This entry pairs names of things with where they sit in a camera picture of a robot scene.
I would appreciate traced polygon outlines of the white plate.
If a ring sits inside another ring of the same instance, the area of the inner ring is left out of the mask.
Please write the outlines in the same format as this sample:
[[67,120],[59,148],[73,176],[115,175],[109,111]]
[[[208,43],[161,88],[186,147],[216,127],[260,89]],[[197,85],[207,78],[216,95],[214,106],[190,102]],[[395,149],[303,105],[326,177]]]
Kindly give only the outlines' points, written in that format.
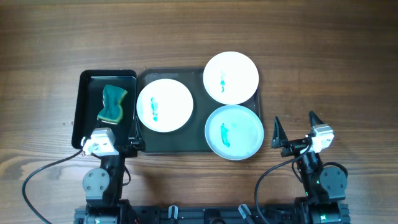
[[259,72],[248,56],[239,52],[222,52],[206,64],[203,85],[215,101],[224,105],[238,105],[256,92]]
[[188,88],[173,79],[163,78],[146,85],[137,98],[141,123],[156,132],[181,128],[193,112],[193,96]]

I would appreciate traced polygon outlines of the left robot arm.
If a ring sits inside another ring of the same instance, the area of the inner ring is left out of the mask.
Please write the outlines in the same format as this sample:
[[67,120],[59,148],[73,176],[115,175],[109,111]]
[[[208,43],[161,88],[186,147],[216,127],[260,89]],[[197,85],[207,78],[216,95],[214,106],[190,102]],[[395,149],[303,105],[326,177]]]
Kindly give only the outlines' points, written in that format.
[[83,178],[86,192],[86,208],[80,217],[75,215],[75,223],[83,224],[122,224],[135,223],[131,204],[121,198],[124,173],[128,173],[125,157],[101,156],[99,168],[87,172]]

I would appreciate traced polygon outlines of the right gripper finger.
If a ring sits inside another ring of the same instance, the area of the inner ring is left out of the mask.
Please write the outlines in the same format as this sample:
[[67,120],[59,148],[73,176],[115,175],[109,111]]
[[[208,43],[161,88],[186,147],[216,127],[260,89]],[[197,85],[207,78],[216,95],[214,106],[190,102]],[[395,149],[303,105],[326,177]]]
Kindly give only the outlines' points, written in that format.
[[285,147],[286,145],[288,145],[288,138],[285,134],[285,131],[278,119],[278,117],[276,116],[274,118],[274,132],[273,132],[273,137],[272,137],[272,141],[271,141],[271,148],[281,148],[281,147]]
[[310,111],[308,113],[309,115],[309,120],[310,120],[310,126],[316,126],[316,125],[321,125],[324,124],[324,122],[315,114],[314,111]]

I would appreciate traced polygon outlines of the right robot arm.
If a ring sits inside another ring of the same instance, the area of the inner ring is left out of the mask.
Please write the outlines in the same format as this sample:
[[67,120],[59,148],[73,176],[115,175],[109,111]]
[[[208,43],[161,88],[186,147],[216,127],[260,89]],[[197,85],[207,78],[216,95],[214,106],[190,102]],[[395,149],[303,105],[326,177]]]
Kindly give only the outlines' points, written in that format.
[[313,111],[309,112],[310,132],[302,139],[289,140],[278,118],[274,119],[272,148],[281,148],[282,157],[292,156],[305,197],[295,199],[300,223],[350,223],[346,198],[348,170],[337,162],[322,162],[320,153],[335,137],[333,129]]

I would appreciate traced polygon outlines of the light blue plate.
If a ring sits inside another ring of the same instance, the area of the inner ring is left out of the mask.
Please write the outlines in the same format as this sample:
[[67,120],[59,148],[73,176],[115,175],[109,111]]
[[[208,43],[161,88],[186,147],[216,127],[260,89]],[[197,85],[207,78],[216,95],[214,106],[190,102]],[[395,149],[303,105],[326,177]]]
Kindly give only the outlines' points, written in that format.
[[240,105],[214,110],[205,123],[204,133],[210,149],[232,161],[255,155],[264,140],[264,127],[258,115]]

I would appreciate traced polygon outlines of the green yellow sponge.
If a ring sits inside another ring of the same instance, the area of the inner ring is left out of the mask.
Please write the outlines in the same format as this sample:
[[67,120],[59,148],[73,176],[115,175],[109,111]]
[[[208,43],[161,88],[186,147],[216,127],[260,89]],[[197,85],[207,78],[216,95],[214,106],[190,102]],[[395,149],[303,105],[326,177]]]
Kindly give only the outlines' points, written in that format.
[[127,91],[113,85],[106,85],[103,89],[103,109],[97,119],[109,124],[119,124],[123,118],[122,102]]

